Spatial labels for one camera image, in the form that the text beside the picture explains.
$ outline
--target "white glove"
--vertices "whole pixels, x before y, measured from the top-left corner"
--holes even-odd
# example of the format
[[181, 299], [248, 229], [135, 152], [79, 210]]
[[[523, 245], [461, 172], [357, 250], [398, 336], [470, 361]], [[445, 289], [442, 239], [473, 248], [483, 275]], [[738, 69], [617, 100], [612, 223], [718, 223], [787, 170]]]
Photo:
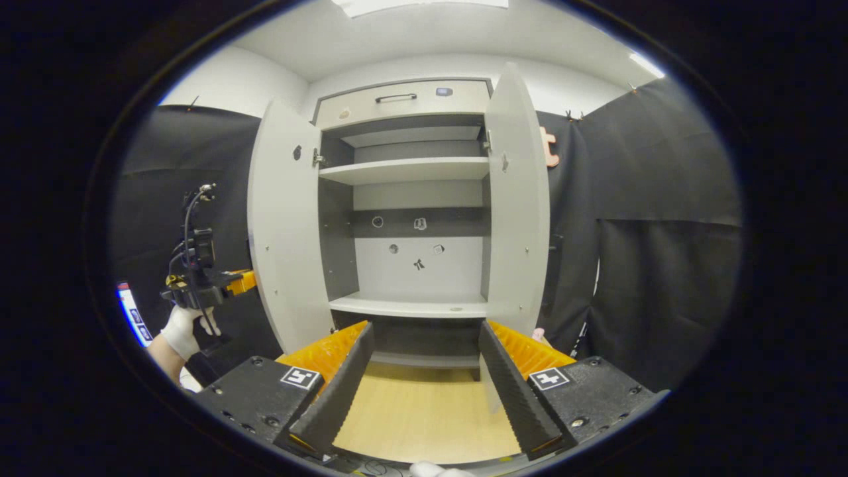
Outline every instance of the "white glove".
[[413, 477], [474, 477], [474, 474], [471, 472], [459, 469], [445, 470], [428, 461], [420, 461], [419, 463], [412, 464], [410, 472]]
[[[206, 314], [212, 322], [212, 327], [215, 328], [215, 334], [220, 336], [218, 324], [215, 323], [215, 317], [212, 316], [212, 309], [212, 306], [207, 308]], [[203, 315], [204, 313], [200, 310], [174, 306], [174, 308], [170, 311], [168, 324], [162, 328], [162, 335], [165, 337], [165, 341], [167, 341], [170, 347], [176, 351], [176, 354], [180, 355], [180, 357], [186, 361], [188, 361], [188, 358], [190, 358], [194, 353], [200, 351], [200, 345], [198, 345], [198, 341], [194, 339], [192, 332], [194, 330], [194, 320], [197, 317], [202, 317]], [[212, 335], [212, 331], [209, 329], [209, 325], [206, 324], [205, 318], [200, 320], [200, 325], [204, 327], [206, 334], [210, 336]]]

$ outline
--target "open cabinet door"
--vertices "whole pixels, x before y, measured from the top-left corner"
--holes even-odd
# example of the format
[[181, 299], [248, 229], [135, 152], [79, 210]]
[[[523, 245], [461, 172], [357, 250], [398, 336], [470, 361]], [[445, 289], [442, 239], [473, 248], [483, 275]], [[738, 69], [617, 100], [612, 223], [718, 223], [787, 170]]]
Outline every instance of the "open cabinet door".
[[486, 316], [530, 335], [548, 263], [550, 202], [536, 110], [515, 64], [506, 64], [485, 118], [492, 207]]
[[332, 328], [318, 228], [319, 168], [312, 163], [320, 146], [321, 131], [274, 99], [250, 161], [250, 256], [265, 313], [287, 354]]

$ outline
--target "orange gripper pad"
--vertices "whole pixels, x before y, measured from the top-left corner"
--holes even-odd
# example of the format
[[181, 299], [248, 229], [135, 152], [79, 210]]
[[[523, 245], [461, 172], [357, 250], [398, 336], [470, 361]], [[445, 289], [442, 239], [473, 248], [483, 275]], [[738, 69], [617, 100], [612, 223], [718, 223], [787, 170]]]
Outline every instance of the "orange gripper pad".
[[348, 357], [350, 348], [353, 347], [356, 339], [360, 337], [362, 330], [365, 329], [367, 320], [340, 329], [336, 333], [317, 340], [315, 343], [306, 346], [288, 356], [280, 356], [276, 362], [287, 364], [288, 366], [297, 366], [298, 368], [309, 369], [321, 373], [324, 378], [324, 385], [318, 390], [319, 396], [326, 388], [326, 385], [332, 381], [338, 369], [342, 366], [345, 358]]
[[514, 329], [507, 328], [504, 325], [497, 324], [491, 320], [488, 324], [492, 325], [494, 334], [500, 340], [500, 344], [504, 346], [506, 352], [509, 353], [512, 362], [516, 364], [518, 371], [522, 377], [527, 380], [530, 373], [536, 373], [548, 368], [558, 368], [576, 362], [573, 358], [565, 353], [561, 353], [544, 343], [518, 333]]

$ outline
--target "white wall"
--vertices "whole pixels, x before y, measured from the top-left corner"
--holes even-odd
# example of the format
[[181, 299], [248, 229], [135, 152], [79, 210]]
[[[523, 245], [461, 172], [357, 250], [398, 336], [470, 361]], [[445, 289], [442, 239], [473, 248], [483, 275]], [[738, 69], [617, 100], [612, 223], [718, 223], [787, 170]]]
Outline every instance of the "white wall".
[[275, 96], [300, 110], [308, 85], [264, 56], [225, 47], [186, 75], [159, 104], [191, 104], [199, 96], [197, 106], [262, 117]]
[[487, 77], [497, 86], [504, 63], [518, 64], [536, 110], [588, 114], [627, 90], [594, 76], [550, 63], [481, 54], [440, 54], [394, 59], [363, 66], [310, 84], [300, 113], [312, 120], [318, 98], [375, 83], [426, 77]]

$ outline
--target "cabinet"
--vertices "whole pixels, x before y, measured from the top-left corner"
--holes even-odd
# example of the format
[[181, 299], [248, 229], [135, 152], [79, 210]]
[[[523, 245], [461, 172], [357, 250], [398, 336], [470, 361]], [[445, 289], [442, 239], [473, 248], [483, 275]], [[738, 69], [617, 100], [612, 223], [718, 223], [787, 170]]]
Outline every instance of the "cabinet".
[[269, 104], [248, 236], [285, 352], [363, 316], [385, 330], [373, 359], [421, 366], [477, 362], [445, 344], [475, 320], [532, 332], [550, 223], [542, 139], [513, 64], [491, 98], [485, 84], [365, 88], [323, 99], [315, 126]]

